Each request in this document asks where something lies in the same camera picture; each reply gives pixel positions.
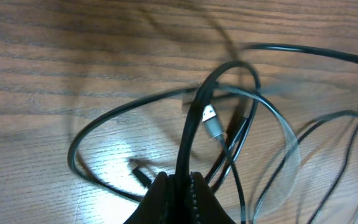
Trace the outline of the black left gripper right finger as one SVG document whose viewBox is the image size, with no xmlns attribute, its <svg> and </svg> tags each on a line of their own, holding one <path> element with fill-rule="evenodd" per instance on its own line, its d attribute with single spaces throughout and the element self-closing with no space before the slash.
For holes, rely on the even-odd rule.
<svg viewBox="0 0 358 224">
<path fill-rule="evenodd" d="M 196 224 L 235 224 L 199 172 L 190 174 L 190 215 Z"/>
</svg>

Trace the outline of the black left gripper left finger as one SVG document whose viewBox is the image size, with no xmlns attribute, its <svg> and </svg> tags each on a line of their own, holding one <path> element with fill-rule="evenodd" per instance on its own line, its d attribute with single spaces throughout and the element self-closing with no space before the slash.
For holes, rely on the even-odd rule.
<svg viewBox="0 0 358 224">
<path fill-rule="evenodd" d="M 169 224 L 175 208 L 172 179 L 160 172 L 139 206 L 124 224 Z"/>
</svg>

